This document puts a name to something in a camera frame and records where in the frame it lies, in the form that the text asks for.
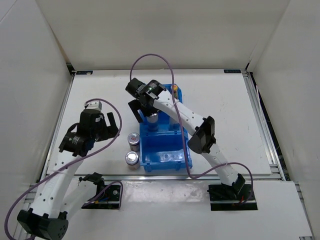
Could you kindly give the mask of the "sauce bottle yellow cap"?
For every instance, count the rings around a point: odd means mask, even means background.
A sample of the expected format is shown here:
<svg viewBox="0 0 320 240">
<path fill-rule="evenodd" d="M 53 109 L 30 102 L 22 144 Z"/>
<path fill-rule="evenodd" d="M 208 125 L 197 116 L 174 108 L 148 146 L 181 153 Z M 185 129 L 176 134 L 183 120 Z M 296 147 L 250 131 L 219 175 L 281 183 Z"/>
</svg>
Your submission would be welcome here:
<svg viewBox="0 0 320 240">
<path fill-rule="evenodd" d="M 179 92 L 178 92 L 179 88 L 176 84 L 171 86 L 171 92 L 173 93 L 173 96 L 175 99 L 179 99 Z"/>
</svg>

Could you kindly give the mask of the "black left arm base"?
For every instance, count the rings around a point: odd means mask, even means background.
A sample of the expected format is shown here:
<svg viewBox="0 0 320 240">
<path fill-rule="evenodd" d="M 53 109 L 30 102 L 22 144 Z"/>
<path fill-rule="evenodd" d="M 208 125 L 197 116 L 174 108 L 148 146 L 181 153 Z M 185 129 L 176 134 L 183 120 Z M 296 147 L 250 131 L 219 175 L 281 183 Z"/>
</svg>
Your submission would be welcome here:
<svg viewBox="0 0 320 240">
<path fill-rule="evenodd" d="M 122 205 L 124 186 L 119 180 L 97 187 L 97 198 L 86 202 L 81 208 L 87 210 L 119 210 Z"/>
</svg>

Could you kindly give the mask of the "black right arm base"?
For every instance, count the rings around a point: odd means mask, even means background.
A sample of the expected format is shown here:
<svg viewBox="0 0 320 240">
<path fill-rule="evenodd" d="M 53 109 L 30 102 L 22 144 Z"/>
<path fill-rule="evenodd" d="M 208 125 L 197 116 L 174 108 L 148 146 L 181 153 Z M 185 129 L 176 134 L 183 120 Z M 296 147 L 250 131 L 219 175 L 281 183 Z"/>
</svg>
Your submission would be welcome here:
<svg viewBox="0 0 320 240">
<path fill-rule="evenodd" d="M 210 210 L 218 211 L 257 211 L 258 205 L 252 185 L 245 184 L 238 194 L 230 191 L 226 185 L 208 186 Z"/>
</svg>

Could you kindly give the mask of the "silver blue shaker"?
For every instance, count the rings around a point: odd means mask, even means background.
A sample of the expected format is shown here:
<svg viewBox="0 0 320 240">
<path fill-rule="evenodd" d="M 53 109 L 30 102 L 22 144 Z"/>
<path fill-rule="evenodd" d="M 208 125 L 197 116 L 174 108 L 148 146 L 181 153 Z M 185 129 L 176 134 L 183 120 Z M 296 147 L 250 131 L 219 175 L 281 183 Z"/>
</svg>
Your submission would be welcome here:
<svg viewBox="0 0 320 240">
<path fill-rule="evenodd" d="M 180 128 L 180 124 L 178 121 L 174 120 L 172 117 L 169 118 L 169 130 L 177 131 Z"/>
<path fill-rule="evenodd" d="M 158 113 L 153 113 L 152 115 L 146 118 L 147 127 L 150 132 L 155 132 L 158 130 L 159 128 L 158 119 L 159 119 Z"/>
</svg>

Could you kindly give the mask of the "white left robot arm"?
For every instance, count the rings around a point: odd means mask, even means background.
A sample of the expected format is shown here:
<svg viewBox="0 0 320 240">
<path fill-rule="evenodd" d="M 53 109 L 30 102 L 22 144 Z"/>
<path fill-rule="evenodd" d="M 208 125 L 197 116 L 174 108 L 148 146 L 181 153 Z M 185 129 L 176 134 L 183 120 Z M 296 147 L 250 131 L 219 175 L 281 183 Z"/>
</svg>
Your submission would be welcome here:
<svg viewBox="0 0 320 240">
<path fill-rule="evenodd" d="M 92 156 L 94 144 L 118 135 L 113 113 L 104 115 L 99 109 L 81 112 L 79 122 L 67 130 L 58 147 L 52 174 L 40 182 L 43 187 L 38 197 L 28 210 L 18 213 L 17 221 L 27 233 L 44 240 L 61 240 L 78 210 L 110 197 L 111 185 L 96 172 L 80 178 L 78 187 L 70 194 L 66 192 L 79 166 Z"/>
</svg>

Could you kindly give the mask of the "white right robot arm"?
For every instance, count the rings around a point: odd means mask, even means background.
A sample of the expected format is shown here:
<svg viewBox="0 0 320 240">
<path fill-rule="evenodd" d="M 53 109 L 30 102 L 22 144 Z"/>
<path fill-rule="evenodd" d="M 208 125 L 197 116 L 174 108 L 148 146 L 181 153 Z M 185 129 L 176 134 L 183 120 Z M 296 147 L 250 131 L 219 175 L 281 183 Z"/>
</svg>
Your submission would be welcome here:
<svg viewBox="0 0 320 240">
<path fill-rule="evenodd" d="M 241 198 L 245 179 L 221 152 L 215 138 L 215 120 L 211 116 L 203 117 L 190 110 L 176 98 L 176 90 L 168 90 L 157 80 L 146 84 L 133 78 L 125 90 L 134 97 L 128 105 L 140 123 L 143 120 L 138 111 L 145 117 L 163 112 L 178 122 L 191 136 L 187 143 L 189 149 L 204 157 L 217 172 L 222 185 L 218 194 L 227 200 Z"/>
</svg>

